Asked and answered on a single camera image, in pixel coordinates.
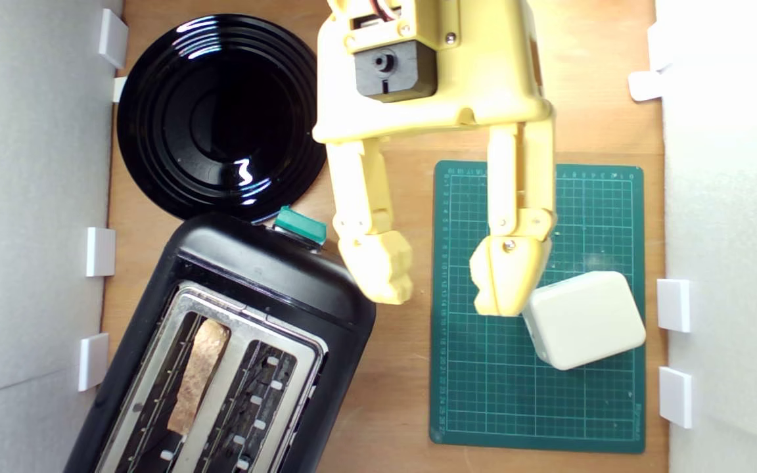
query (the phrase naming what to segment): white foam board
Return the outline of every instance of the white foam board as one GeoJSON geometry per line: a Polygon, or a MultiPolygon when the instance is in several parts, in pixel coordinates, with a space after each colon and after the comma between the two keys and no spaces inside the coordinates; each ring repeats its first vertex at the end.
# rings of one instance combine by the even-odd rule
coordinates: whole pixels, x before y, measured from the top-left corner
{"type": "Polygon", "coordinates": [[[99,331],[103,280],[84,261],[86,228],[107,225],[103,6],[0,0],[0,389],[75,367],[99,331]]]}
{"type": "MultiPolygon", "coordinates": [[[[685,45],[662,74],[666,271],[697,284],[696,327],[668,333],[669,365],[697,381],[692,432],[711,433],[675,454],[671,430],[670,470],[683,473],[723,462],[722,429],[757,439],[757,2],[657,8],[685,45]]],[[[757,442],[734,445],[757,461],[757,442]]]]}
{"type": "Polygon", "coordinates": [[[61,471],[95,399],[78,366],[0,389],[0,471],[61,471]]]}

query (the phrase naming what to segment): white bracket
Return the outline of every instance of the white bracket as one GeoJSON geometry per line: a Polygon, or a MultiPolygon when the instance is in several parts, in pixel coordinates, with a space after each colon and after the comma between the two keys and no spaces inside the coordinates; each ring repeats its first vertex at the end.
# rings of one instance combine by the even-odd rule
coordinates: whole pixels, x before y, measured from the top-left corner
{"type": "Polygon", "coordinates": [[[121,91],[124,90],[124,84],[127,83],[127,76],[123,78],[115,78],[113,84],[113,103],[117,104],[121,100],[121,91]]]}
{"type": "Polygon", "coordinates": [[[115,274],[115,230],[87,229],[87,278],[115,274]]]}
{"type": "Polygon", "coordinates": [[[656,281],[658,326],[665,330],[691,331],[691,283],[685,279],[656,281]]]}
{"type": "Polygon", "coordinates": [[[673,33],[661,21],[647,29],[649,71],[631,72],[628,78],[630,96],[636,102],[658,99],[664,92],[662,72],[673,63],[676,42],[673,33]]]}
{"type": "Polygon", "coordinates": [[[116,69],[124,68],[127,56],[127,25],[118,18],[113,10],[104,9],[101,15],[101,36],[99,54],[116,69]]]}
{"type": "Polygon", "coordinates": [[[682,428],[691,428],[691,375],[658,368],[658,413],[682,428]]]}
{"type": "Polygon", "coordinates": [[[99,333],[81,339],[80,369],[78,371],[78,390],[97,386],[107,374],[110,338],[107,333],[99,333]]]}

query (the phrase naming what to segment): grid lines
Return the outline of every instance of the grid lines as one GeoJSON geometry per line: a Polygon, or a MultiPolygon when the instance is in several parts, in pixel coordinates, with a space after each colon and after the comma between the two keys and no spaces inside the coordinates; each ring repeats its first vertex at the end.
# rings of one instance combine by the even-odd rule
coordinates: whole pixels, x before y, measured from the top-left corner
{"type": "MultiPolygon", "coordinates": [[[[540,285],[626,276],[643,314],[642,175],[561,165],[553,251],[540,285]]],[[[520,317],[475,313],[469,257],[488,232],[486,164],[435,171],[432,438],[515,448],[643,450],[643,348],[571,371],[538,359],[520,317]]]]}

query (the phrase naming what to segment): white box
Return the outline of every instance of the white box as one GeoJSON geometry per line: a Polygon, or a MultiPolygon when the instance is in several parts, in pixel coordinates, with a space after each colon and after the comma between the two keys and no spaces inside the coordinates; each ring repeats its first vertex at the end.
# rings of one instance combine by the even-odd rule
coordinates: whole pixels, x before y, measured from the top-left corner
{"type": "Polygon", "coordinates": [[[537,355],[571,369],[639,347],[645,332],[621,273],[593,271],[537,288],[522,312],[537,355]]]}

